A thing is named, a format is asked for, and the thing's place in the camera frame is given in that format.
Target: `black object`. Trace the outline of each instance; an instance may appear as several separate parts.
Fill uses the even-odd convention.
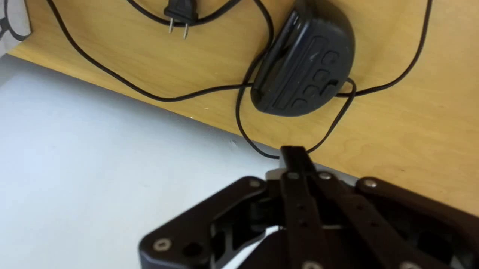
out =
[[[142,269],[221,267],[279,225],[239,267],[479,267],[479,219],[375,177],[344,183],[303,147],[279,179],[242,177],[146,234]]]
[[[296,116],[330,100],[351,68],[354,35],[327,0],[297,0],[252,85],[254,106]]]

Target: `wire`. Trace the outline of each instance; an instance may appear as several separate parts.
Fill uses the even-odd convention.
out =
[[[218,85],[218,86],[211,86],[211,88],[203,88],[203,89],[199,89],[199,91],[193,91],[193,92],[188,92],[188,94],[184,94],[184,95],[176,95],[176,97],[161,97],[161,95],[155,95],[140,86],[137,86],[136,83],[130,82],[128,79],[125,79],[124,76],[118,74],[116,71],[107,68],[106,65],[103,65],[101,62],[98,62],[95,58],[92,58],[88,52],[85,52],[77,43],[76,40],[73,38],[73,35],[70,34],[70,31],[67,29],[53,0],[46,0],[50,10],[53,11],[53,16],[64,34],[64,37],[68,40],[68,43],[74,47],[74,50],[82,55],[86,61],[89,61],[92,65],[95,65],[97,68],[103,70],[104,73],[107,73],[109,76],[115,77],[116,80],[122,82],[124,85],[130,86],[133,91],[145,95],[145,97],[149,97],[152,100],[157,100],[157,101],[181,101],[181,100],[187,100],[187,98],[194,98],[194,97],[199,97],[199,95],[205,95],[205,94],[211,94],[211,92],[217,92],[217,91],[226,91],[226,89],[238,89],[241,86],[251,86],[252,83],[249,83],[248,80],[242,82],[242,83],[233,83],[233,85]]]
[[[350,89],[350,92],[347,95],[347,100],[344,101],[344,104],[342,104],[341,110],[338,112],[338,115],[330,122],[330,125],[329,125],[326,134],[323,136],[323,138],[320,138],[315,144],[312,144],[308,149],[308,153],[315,150],[318,146],[321,146],[327,140],[329,134],[333,131],[333,128],[338,125],[338,122],[342,119],[342,116],[348,110],[350,104],[353,103],[353,100],[356,97],[356,92],[357,92],[357,85],[351,77],[347,77],[347,82],[351,85],[351,89]]]
[[[417,49],[414,52],[414,56],[411,58],[411,61],[408,62],[405,70],[398,77],[392,79],[387,83],[381,83],[381,85],[369,86],[369,88],[365,88],[365,89],[359,89],[356,92],[356,95],[366,95],[366,94],[372,94],[372,92],[377,92],[377,91],[387,89],[387,88],[396,85],[398,82],[401,82],[413,70],[413,67],[416,65],[416,62],[417,62],[417,59],[419,59],[419,56],[420,56],[420,53],[423,50],[423,44],[425,44],[425,40],[426,40],[426,35],[428,35],[428,28],[429,28],[429,20],[431,20],[431,10],[432,10],[432,0],[428,0],[426,7],[425,7],[425,14],[423,14],[419,44],[417,44]],[[338,92],[336,97],[348,97],[348,92]]]
[[[163,25],[169,25],[169,19],[164,19],[161,16],[157,16],[154,13],[151,13],[149,10],[146,10],[145,7],[142,7],[136,0],[127,0],[139,13],[142,13],[143,16],[163,23]],[[241,0],[227,0],[223,5],[220,5],[215,11],[199,17],[197,20],[194,20],[193,23],[188,23],[188,26],[193,25],[202,25],[202,23],[208,23],[217,17],[220,17],[221,14],[224,14],[226,11],[229,11],[232,7],[235,7]],[[175,26],[184,26],[184,22],[173,22]]]
[[[267,43],[266,46],[261,49],[261,52],[251,61],[248,70],[245,71],[244,74],[244,79],[242,82],[246,82],[251,79],[255,67],[258,65],[258,62],[261,61],[263,55],[266,53],[267,47],[272,44],[273,41],[273,23],[272,23],[272,19],[270,19],[270,14],[267,11],[267,8],[264,7],[264,4],[260,1],[260,0],[254,0],[257,8],[260,10],[260,13],[263,14],[264,17],[264,22],[267,25]],[[276,158],[276,155],[270,155],[270,153],[266,153],[263,152],[251,138],[249,136],[245,133],[244,127],[242,127],[242,122],[241,122],[241,101],[242,101],[242,95],[244,95],[244,91],[245,91],[245,86],[241,86],[239,91],[238,91],[238,95],[236,95],[236,104],[235,104],[235,121],[236,121],[236,125],[239,128],[239,133],[241,136],[244,137],[244,140],[255,150],[258,152],[260,155],[266,156],[266,158]]]

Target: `white surface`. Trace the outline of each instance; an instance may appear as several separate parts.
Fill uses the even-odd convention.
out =
[[[276,165],[238,136],[0,58],[1,269],[137,269],[145,233]]]

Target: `wooden desk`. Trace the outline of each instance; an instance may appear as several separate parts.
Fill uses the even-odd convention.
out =
[[[161,10],[166,0],[137,0]],[[396,76],[410,61],[425,0],[335,0],[356,32],[351,71],[360,88]],[[223,0],[200,1],[208,13]],[[238,133],[235,92],[182,103],[140,97],[82,59],[61,35],[44,0],[28,0],[34,34],[13,55],[148,101],[191,119]],[[290,0],[264,0],[276,25]],[[56,0],[71,34],[95,58],[163,95],[241,80],[264,43],[263,19],[249,0],[223,17],[167,34],[125,1]],[[474,0],[434,0],[425,52],[407,80],[393,89],[360,97],[315,161],[351,174],[374,174],[479,215],[479,4]],[[258,141],[312,144],[342,100],[300,118],[258,113],[248,95],[245,128]]]

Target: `power adapter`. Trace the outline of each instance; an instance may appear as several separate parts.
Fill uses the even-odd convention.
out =
[[[296,0],[258,68],[252,103],[281,116],[312,112],[339,91],[353,56],[347,16],[327,0]]]

